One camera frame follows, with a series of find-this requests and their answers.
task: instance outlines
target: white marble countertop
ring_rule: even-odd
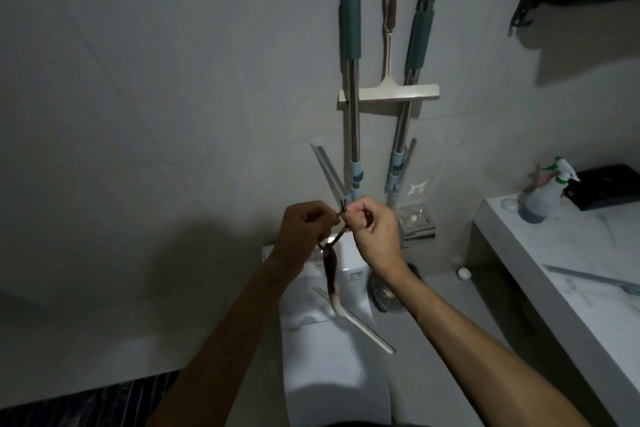
[[[616,422],[637,425],[640,297],[541,265],[640,283],[640,203],[581,212],[564,197],[539,225],[515,203],[487,199],[474,222]]]

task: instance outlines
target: small white cap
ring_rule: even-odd
[[[471,270],[466,267],[458,269],[458,278],[460,278],[460,280],[469,280],[471,278]]]

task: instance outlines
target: hand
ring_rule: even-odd
[[[289,279],[300,274],[316,245],[340,223],[337,213],[324,201],[292,204],[284,211],[276,244],[269,258],[282,266]]]
[[[396,213],[370,196],[347,206],[342,218],[353,232],[362,258],[386,280],[389,273],[406,268],[400,254],[400,235]]]

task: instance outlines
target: spray bottle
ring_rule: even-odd
[[[555,179],[534,190],[520,209],[520,217],[528,223],[542,223],[551,210],[560,204],[560,198],[569,180],[579,181],[571,165],[562,157],[556,157],[556,164],[546,167],[545,171],[558,171]]]

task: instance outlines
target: person's right hand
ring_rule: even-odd
[[[362,258],[385,280],[389,273],[406,268],[400,254],[396,213],[370,196],[347,206],[342,219],[353,232]]]

